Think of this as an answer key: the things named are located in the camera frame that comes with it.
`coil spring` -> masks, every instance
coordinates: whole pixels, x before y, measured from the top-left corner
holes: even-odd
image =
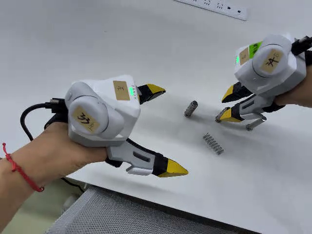
[[[221,116],[223,116],[223,114],[224,114],[227,110],[229,110],[229,109],[230,109],[230,107],[224,108],[224,109],[215,117],[215,120],[216,120],[218,123],[220,123],[220,122],[221,122],[221,120],[220,120]]]
[[[187,109],[184,112],[185,117],[191,117],[194,110],[198,107],[197,101],[192,101],[191,104],[187,107]]]
[[[218,144],[218,142],[209,134],[203,136],[205,142],[214,150],[218,155],[224,152],[224,149]]]

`gray mesh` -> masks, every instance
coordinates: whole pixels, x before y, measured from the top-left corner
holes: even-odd
[[[235,234],[90,187],[46,234]]]

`hand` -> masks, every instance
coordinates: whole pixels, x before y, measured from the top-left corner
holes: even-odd
[[[71,174],[92,162],[107,158],[105,148],[87,148],[68,137],[66,123],[53,123],[32,142],[12,154],[38,186]]]
[[[277,96],[275,103],[279,106],[296,104],[300,106],[312,107],[312,66],[307,67],[306,78],[294,89]]]

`power strip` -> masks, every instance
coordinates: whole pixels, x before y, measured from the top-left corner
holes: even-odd
[[[247,8],[234,6],[225,0],[175,0],[196,6],[205,10],[213,11],[219,14],[230,16],[240,20],[247,20]]]

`red bracelet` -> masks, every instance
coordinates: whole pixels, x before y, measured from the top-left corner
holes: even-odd
[[[15,161],[13,161],[11,154],[8,154],[6,152],[5,143],[3,143],[2,145],[3,145],[3,151],[5,152],[6,160],[8,160],[12,164],[12,172],[18,171],[33,190],[35,190],[37,192],[42,192],[44,190],[44,187],[41,187],[41,188],[38,187],[35,184],[35,182],[32,181],[31,178],[28,177],[28,175],[26,175],[26,173],[23,171],[23,169]]]

